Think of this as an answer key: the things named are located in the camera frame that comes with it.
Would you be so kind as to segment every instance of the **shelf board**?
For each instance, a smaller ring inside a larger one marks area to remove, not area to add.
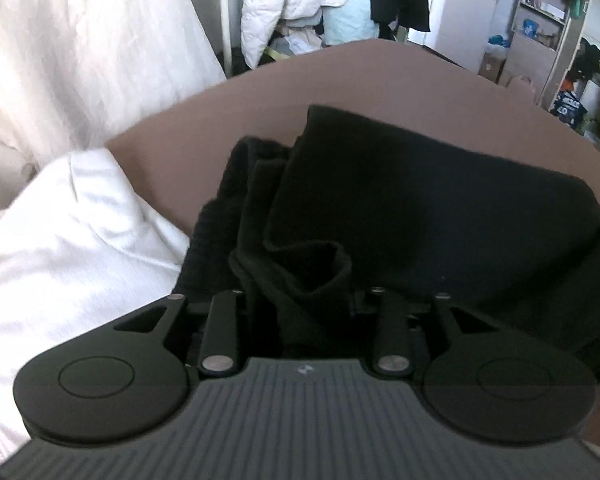
[[[526,2],[520,2],[520,5],[522,5],[523,7],[527,8],[527,9],[531,9],[533,12],[542,14],[544,17],[548,18],[549,20],[552,20],[552,22],[559,23],[560,25],[564,25],[564,20],[561,20],[560,18],[556,18],[551,13],[546,12],[546,10],[538,9],[538,8],[534,7],[533,5],[530,5]]]

